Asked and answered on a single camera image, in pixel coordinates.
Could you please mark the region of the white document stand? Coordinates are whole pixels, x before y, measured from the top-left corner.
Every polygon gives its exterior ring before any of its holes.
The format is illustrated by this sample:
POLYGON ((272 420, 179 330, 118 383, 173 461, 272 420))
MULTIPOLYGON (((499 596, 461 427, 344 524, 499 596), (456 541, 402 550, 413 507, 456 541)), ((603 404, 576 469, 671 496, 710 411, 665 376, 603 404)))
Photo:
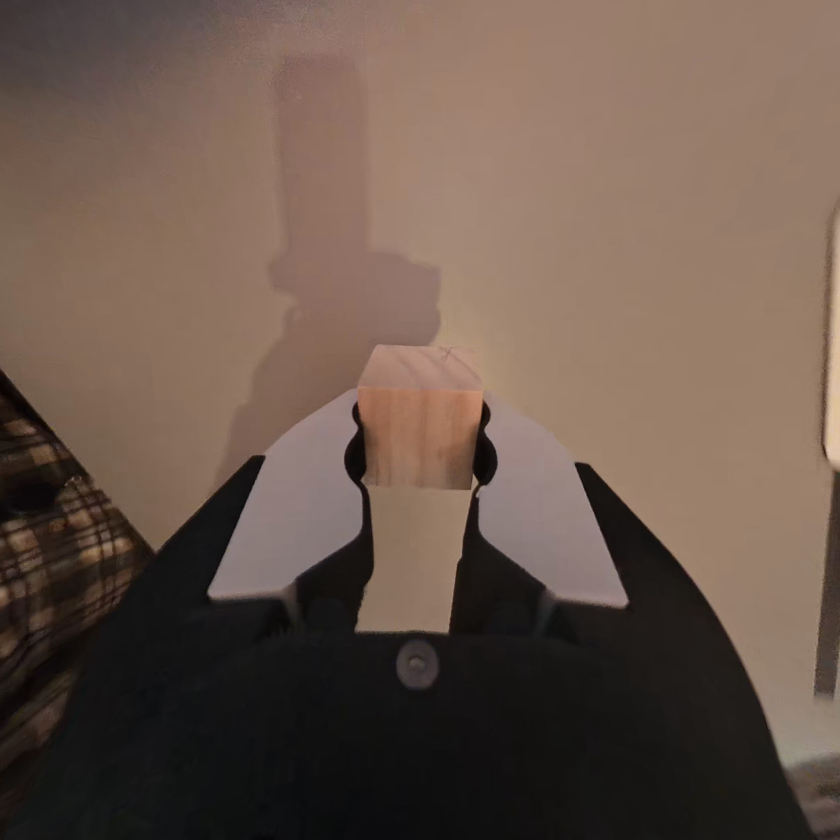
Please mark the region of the white document stand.
POLYGON ((839 202, 828 219, 824 265, 822 451, 839 471, 839 202))

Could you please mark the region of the wooden cube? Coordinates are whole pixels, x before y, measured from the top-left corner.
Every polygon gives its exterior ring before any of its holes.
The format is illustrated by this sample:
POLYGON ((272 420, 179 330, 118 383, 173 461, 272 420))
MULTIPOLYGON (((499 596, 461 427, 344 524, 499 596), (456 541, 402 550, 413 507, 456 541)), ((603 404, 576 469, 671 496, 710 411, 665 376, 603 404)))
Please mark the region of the wooden cube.
POLYGON ((379 344, 357 404, 369 486, 471 488, 484 405, 472 350, 379 344))

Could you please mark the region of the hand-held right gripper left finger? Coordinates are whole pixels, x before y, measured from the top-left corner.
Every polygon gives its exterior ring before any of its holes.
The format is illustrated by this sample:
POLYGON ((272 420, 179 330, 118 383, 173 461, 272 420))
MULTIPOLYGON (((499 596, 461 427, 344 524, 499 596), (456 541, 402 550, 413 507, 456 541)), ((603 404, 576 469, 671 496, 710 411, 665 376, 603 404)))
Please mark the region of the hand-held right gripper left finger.
POLYGON ((211 602, 339 599, 358 615, 374 570, 358 390, 272 443, 208 586, 211 602))

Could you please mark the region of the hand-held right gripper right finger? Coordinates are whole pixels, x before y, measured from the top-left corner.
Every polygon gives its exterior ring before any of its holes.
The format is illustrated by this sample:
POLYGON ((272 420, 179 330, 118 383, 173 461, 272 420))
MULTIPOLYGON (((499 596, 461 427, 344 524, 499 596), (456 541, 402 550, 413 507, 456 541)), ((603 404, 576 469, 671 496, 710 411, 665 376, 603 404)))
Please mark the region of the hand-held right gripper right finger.
POLYGON ((627 610, 579 470, 551 432, 486 394, 472 469, 451 634, 575 636, 569 610, 627 610))

